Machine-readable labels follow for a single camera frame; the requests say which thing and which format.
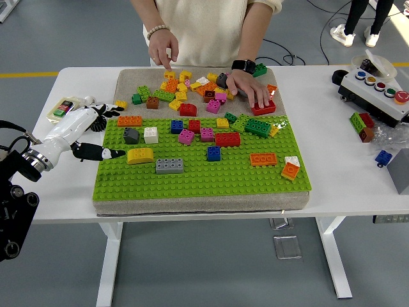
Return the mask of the person's left hand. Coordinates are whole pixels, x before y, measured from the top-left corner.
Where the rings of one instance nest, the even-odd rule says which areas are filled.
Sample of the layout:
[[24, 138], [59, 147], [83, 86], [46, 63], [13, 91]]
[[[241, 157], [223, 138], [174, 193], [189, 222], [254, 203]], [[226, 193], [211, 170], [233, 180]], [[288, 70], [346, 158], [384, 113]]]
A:
[[268, 88], [243, 70], [232, 70], [227, 77], [226, 85], [233, 95], [237, 95], [238, 90], [242, 90], [247, 95], [250, 108], [256, 104], [261, 109], [270, 105]]

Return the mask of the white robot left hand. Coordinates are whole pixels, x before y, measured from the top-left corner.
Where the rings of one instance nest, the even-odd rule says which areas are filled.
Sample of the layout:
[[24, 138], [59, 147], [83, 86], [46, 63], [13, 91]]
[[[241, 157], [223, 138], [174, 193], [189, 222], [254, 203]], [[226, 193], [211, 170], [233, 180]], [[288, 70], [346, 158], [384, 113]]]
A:
[[124, 156], [124, 150], [113, 150], [100, 145], [80, 143], [78, 139], [99, 118], [118, 116], [124, 109], [112, 104], [82, 107], [68, 113], [47, 134], [39, 145], [33, 145], [23, 154], [40, 172], [54, 168], [63, 152], [71, 150], [81, 160], [102, 161]]

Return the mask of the person's right hand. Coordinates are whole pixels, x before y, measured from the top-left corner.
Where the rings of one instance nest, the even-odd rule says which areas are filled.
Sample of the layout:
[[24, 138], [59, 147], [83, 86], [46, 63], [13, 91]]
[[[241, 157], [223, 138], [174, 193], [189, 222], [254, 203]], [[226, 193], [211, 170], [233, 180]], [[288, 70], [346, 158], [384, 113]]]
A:
[[150, 36], [148, 53], [154, 64], [171, 71], [171, 62], [178, 59], [178, 40], [168, 29], [159, 29]]

